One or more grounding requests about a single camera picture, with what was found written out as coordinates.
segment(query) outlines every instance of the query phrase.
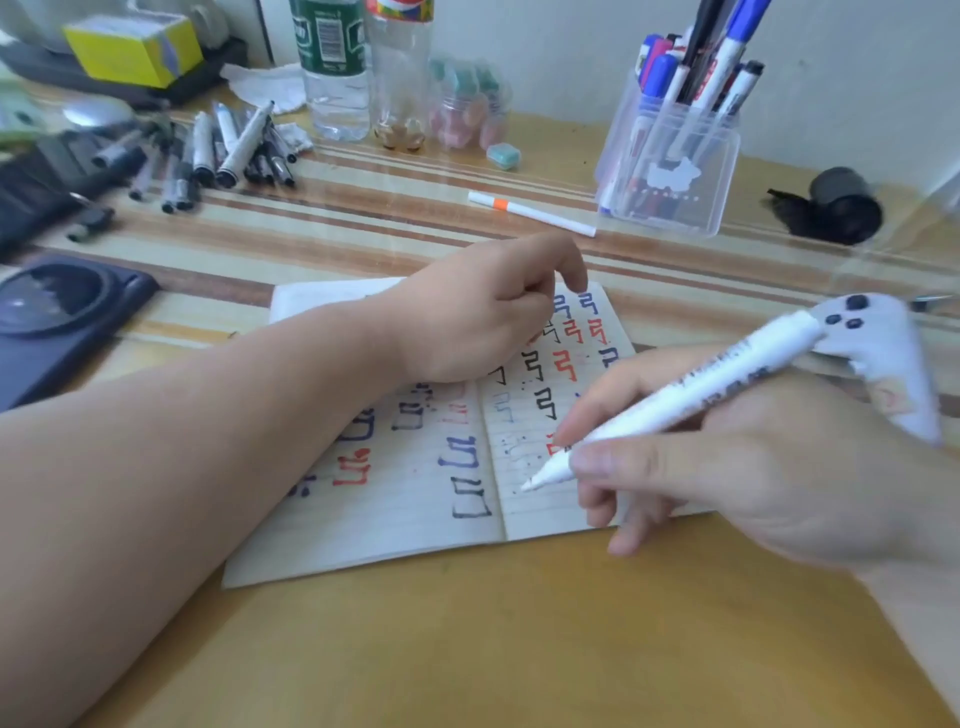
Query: marker cap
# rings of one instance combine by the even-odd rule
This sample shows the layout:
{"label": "marker cap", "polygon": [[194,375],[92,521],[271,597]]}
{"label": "marker cap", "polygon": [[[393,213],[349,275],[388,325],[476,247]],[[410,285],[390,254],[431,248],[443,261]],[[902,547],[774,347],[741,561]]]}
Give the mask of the marker cap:
{"label": "marker cap", "polygon": [[727,37],[741,43],[749,42],[768,7],[770,0],[740,0],[730,19]]}
{"label": "marker cap", "polygon": [[676,56],[669,54],[660,56],[650,64],[650,75],[647,76],[647,83],[643,87],[643,96],[645,98],[662,99],[666,89],[673,80],[673,74],[677,71],[680,62]]}

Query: blue marker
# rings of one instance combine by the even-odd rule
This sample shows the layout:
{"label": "blue marker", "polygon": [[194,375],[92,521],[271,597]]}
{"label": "blue marker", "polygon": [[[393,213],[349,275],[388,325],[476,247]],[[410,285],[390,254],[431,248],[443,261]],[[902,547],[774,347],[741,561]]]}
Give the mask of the blue marker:
{"label": "blue marker", "polygon": [[636,57],[636,65],[634,66],[634,76],[638,81],[640,74],[643,73],[643,66],[650,56],[650,49],[654,47],[654,43],[658,40],[663,40],[663,36],[658,36],[656,33],[651,33],[643,39],[643,45],[640,46],[640,55]]}
{"label": "blue marker", "polygon": [[630,131],[630,138],[627,143],[627,153],[617,160],[616,165],[613,167],[611,172],[610,178],[607,179],[606,183],[604,184],[603,191],[600,195],[599,206],[601,213],[605,215],[609,215],[611,213],[613,193],[617,188],[617,180],[620,177],[620,170],[624,168],[624,161],[627,163],[626,168],[634,168],[635,173],[636,168],[641,166],[636,164],[636,161],[639,158],[640,151],[643,148],[642,142],[646,140],[646,135],[654,124],[655,117],[651,113],[651,110],[654,109],[663,99],[667,88],[670,87],[670,82],[673,80],[673,75],[676,73],[678,65],[680,65],[680,62],[677,60],[677,57],[671,56],[670,54],[658,56],[656,59],[654,59],[653,65],[650,67],[650,75],[647,76],[647,83],[643,88],[643,95],[640,97],[640,104],[639,108],[637,109],[638,114],[636,120],[634,121],[634,127]]}
{"label": "blue marker", "polygon": [[740,4],[733,11],[730,24],[727,26],[727,36],[720,43],[716,55],[710,64],[707,77],[700,90],[690,104],[690,114],[684,121],[680,133],[674,138],[667,150],[666,158],[670,161],[680,161],[684,158],[684,147],[690,132],[697,125],[700,113],[710,111],[727,85],[727,79],[733,73],[736,65],[743,58],[747,43],[754,36],[757,26],[763,19],[763,14],[770,7],[770,0],[740,0]]}

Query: wooden desk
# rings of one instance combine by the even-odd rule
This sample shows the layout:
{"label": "wooden desk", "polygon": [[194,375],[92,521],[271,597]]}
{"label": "wooden desk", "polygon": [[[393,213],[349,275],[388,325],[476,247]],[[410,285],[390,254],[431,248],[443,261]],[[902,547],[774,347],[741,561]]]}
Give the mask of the wooden desk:
{"label": "wooden desk", "polygon": [[[541,229],[468,206],[468,189],[591,219],[601,132],[521,118],[512,137],[526,160],[514,174],[475,154],[324,145],[296,165],[296,190],[205,193],[195,215],[166,216],[118,195],[118,229],[81,252],[147,270],[164,293],[88,378],[262,326],[278,283],[406,275],[471,241]],[[943,244],[920,258],[875,255],[854,270],[849,251],[783,234],[756,192],[797,189],[804,178],[744,160],[711,240],[655,239],[610,222],[581,240],[635,343],[731,339],[845,285],[908,293],[955,280],[935,264]],[[916,208],[907,192],[884,194],[904,219]],[[37,247],[78,250],[58,231]],[[923,319],[955,446],[958,313]],[[465,549],[226,593],[214,574],[80,725],[954,725],[848,577],[786,563],[715,516],[676,522],[629,560],[606,555],[608,536]]]}

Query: yellow box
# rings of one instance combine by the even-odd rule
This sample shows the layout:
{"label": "yellow box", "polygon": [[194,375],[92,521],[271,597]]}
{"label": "yellow box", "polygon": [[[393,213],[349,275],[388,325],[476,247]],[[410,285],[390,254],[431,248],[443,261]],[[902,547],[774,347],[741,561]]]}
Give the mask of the yellow box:
{"label": "yellow box", "polygon": [[63,32],[86,75],[100,81],[166,88],[204,59],[184,15],[91,15]]}

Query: lined paper page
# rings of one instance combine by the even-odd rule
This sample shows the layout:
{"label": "lined paper page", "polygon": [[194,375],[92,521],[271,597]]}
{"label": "lined paper page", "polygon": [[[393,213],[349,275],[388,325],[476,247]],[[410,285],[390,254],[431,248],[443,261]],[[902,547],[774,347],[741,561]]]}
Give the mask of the lined paper page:
{"label": "lined paper page", "polygon": [[588,528],[576,482],[522,494],[556,451],[552,436],[574,401],[633,344],[598,283],[576,294],[557,285],[554,315],[538,337],[480,382],[493,470],[508,540]]}
{"label": "lined paper page", "polygon": [[[272,319],[311,301],[362,298],[392,282],[280,286]],[[357,415],[230,557],[223,583],[239,587],[503,540],[476,383],[420,383]]]}

